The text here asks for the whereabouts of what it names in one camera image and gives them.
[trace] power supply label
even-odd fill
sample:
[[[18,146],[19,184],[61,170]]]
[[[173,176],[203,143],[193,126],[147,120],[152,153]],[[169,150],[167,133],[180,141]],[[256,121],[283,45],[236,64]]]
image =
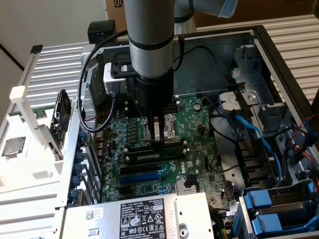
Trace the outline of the power supply label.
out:
[[[164,199],[121,204],[120,239],[165,239]]]

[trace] motherboard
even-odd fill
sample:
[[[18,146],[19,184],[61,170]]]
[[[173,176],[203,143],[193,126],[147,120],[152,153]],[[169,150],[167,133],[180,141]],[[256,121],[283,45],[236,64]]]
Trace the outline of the motherboard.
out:
[[[199,191],[206,193],[212,207],[228,207],[223,173],[211,170],[218,149],[209,132],[208,106],[196,97],[179,98],[175,104],[176,113],[165,115],[167,147],[159,153],[152,152],[147,118],[142,115],[129,118],[125,111],[117,111],[110,128],[96,135],[96,150],[104,173],[102,203],[187,193],[181,192],[183,184],[195,175]]]

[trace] blue pcie slot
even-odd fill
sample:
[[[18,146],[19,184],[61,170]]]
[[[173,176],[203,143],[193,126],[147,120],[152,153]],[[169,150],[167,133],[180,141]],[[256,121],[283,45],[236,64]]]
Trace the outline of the blue pcie slot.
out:
[[[140,175],[133,175],[120,178],[120,184],[125,183],[138,183],[138,182],[146,182],[146,181],[154,181],[161,180],[161,173],[153,172],[153,173],[144,173]]]

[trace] black cable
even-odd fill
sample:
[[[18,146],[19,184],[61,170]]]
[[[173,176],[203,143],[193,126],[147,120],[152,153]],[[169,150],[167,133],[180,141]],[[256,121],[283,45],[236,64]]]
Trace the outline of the black cable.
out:
[[[14,62],[15,65],[17,65],[17,67],[21,69],[21,71],[24,71],[24,67],[20,64],[20,62],[18,62],[18,60],[15,59],[15,57],[12,56],[11,53],[4,46],[2,46],[1,43],[0,43],[0,49],[5,53],[5,55],[7,55],[11,59],[11,61]]]
[[[216,172],[216,173],[225,173],[225,172],[227,172],[227,171],[232,170],[233,168],[239,167],[239,164],[236,164],[236,165],[234,165],[234,166],[232,166],[232,167],[230,167],[230,168],[227,168],[227,169],[225,169],[225,170],[217,170],[217,169],[213,168],[213,162],[215,161],[215,159],[217,159],[218,155],[220,155],[220,154],[218,153],[218,154],[212,159],[212,161],[211,161],[211,163],[210,163],[210,166],[211,166],[210,168],[211,168],[214,172]]]
[[[224,225],[222,216],[219,215],[219,213],[209,204],[208,204],[208,210],[209,210],[210,218],[215,222],[218,229],[220,230],[224,229],[225,225]]]
[[[232,169],[234,169],[234,168],[237,168],[237,167],[239,167],[239,164],[236,164],[236,165],[231,166],[230,168],[227,168],[227,169],[224,169],[224,170],[217,170],[217,169],[215,169],[215,168],[213,168],[213,167],[211,167],[211,169],[212,169],[214,172],[216,172],[216,173],[225,173],[225,172],[228,172],[228,171],[230,171],[230,170],[232,170]]]
[[[298,127],[296,127],[295,125],[291,125],[290,127],[288,127],[288,128],[286,128],[286,129],[283,129],[282,131],[279,131],[279,132],[277,132],[277,133],[275,133],[273,136],[271,136],[271,144],[272,145],[275,145],[275,140],[276,140],[276,137],[277,136],[279,136],[279,135],[281,135],[281,134],[283,134],[283,133],[285,133],[285,132],[287,132],[287,131],[290,131],[290,130],[297,130],[297,131],[300,131],[300,132],[302,132],[302,133],[304,133],[304,134],[306,134],[307,132],[305,132],[304,130],[302,130],[302,129],[300,129],[300,128],[298,128]],[[274,155],[275,155],[275,152],[274,152],[274,148],[273,147],[271,147],[271,154],[272,154],[272,156],[274,157]],[[287,177],[287,174],[286,173],[288,173],[288,165],[287,165],[287,161],[286,161],[286,159],[285,159],[285,153],[287,154],[286,155],[286,157],[287,157],[287,159],[288,159],[288,152],[286,152],[286,149],[287,149],[287,147],[285,148],[285,151],[284,151],[284,176],[285,177]]]
[[[220,69],[220,66],[219,66],[219,64],[218,64],[218,61],[217,61],[217,59],[216,59],[214,53],[213,53],[212,50],[210,50],[207,46],[204,46],[204,45],[195,46],[195,47],[189,49],[188,51],[186,51],[186,52],[184,53],[184,55],[177,56],[176,59],[182,58],[183,56],[187,55],[188,53],[190,53],[190,52],[192,52],[193,50],[196,50],[196,49],[203,49],[203,50],[207,51],[207,52],[209,53],[209,55],[211,55],[211,57],[213,58],[213,60],[214,60],[214,62],[215,62],[215,64],[216,64],[216,66],[217,66],[217,69],[218,69],[218,71],[219,71],[219,74],[220,74],[223,78],[225,78],[224,74],[222,73],[222,71],[221,71],[221,69]]]
[[[217,129],[215,129],[215,127],[213,126],[213,124],[210,121],[210,114],[211,114],[211,106],[214,102],[212,102],[208,108],[208,115],[209,115],[209,125],[212,128],[213,131],[215,131],[217,134],[219,134],[220,136],[222,136],[223,138],[229,140],[230,142],[232,142],[235,146],[237,146],[237,142],[233,139],[231,139],[230,137],[227,137],[226,135],[222,134],[221,132],[219,132]]]
[[[220,105],[219,101],[215,101],[212,106],[212,117],[221,117],[221,118],[225,118],[218,110],[218,108],[216,107],[216,104],[218,103],[218,106]]]
[[[178,61],[178,65],[177,65],[176,69],[173,69],[174,71],[177,71],[180,68],[180,66],[183,62],[183,59],[184,59],[184,55],[185,55],[185,53],[184,53],[184,51],[185,51],[185,38],[184,38],[184,36],[183,35],[178,36],[178,41],[179,41],[179,53],[180,53],[179,58],[180,59]]]
[[[285,175],[285,178],[287,179],[288,178],[288,174],[289,174],[289,171],[288,171],[288,151],[289,150],[292,150],[295,148],[295,144],[288,144],[287,147],[285,148],[285,151],[284,151],[284,175]]]
[[[123,36],[123,35],[126,35],[128,34],[128,31],[121,31],[119,33],[116,33],[104,40],[102,40],[99,44],[97,44],[95,46],[95,48],[90,52],[90,54],[88,55],[88,57],[86,58],[85,62],[84,62],[84,65],[82,67],[82,70],[81,70],[81,73],[80,73],[80,80],[79,80],[79,85],[78,85],[78,93],[77,93],[77,108],[78,108],[78,113],[79,113],[79,118],[80,118],[80,122],[82,124],[82,126],[90,133],[97,133],[97,132],[100,132],[102,131],[106,126],[107,124],[110,122],[110,120],[112,119],[112,116],[113,116],[113,113],[115,111],[115,102],[116,102],[116,95],[113,96],[112,98],[112,106],[111,106],[111,110],[110,110],[110,113],[107,117],[107,119],[102,123],[101,126],[97,127],[97,128],[90,128],[86,125],[85,123],[85,119],[83,119],[83,116],[82,116],[82,101],[81,101],[81,90],[82,90],[82,82],[83,82],[83,78],[84,78],[84,75],[85,75],[85,71],[86,71],[86,68],[87,66],[89,65],[89,62],[91,60],[91,58],[93,57],[93,55],[106,43],[114,40],[115,38],[117,37],[120,37],[120,36]]]

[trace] green circuit board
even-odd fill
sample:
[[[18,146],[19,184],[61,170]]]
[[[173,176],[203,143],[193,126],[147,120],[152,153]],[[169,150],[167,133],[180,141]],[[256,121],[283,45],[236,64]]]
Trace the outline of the green circuit board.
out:
[[[115,132],[112,140],[116,141],[116,149],[112,149],[112,157],[103,152],[102,171],[104,173],[102,182],[102,203],[113,202],[124,198],[168,194],[176,192],[176,184],[179,180],[185,180],[192,173],[197,176],[201,192],[205,192],[208,202],[216,208],[228,206],[226,197],[221,198],[220,190],[224,188],[222,173],[207,172],[205,169],[205,157],[209,163],[218,153],[215,138],[209,136],[208,107],[202,106],[196,112],[193,108],[195,103],[201,104],[201,99],[187,97],[178,99],[178,113],[171,114],[175,117],[175,132],[179,139],[187,141],[188,154],[184,159],[158,162],[161,170],[166,169],[160,181],[146,181],[131,183],[131,194],[121,195],[117,188],[125,186],[120,184],[120,169],[127,167],[124,157],[125,145],[129,144],[131,125],[136,128],[135,144],[131,147],[139,148],[145,146],[143,139],[143,118],[128,119],[123,112],[117,112],[111,122],[111,132]],[[198,125],[205,128],[199,132]]]

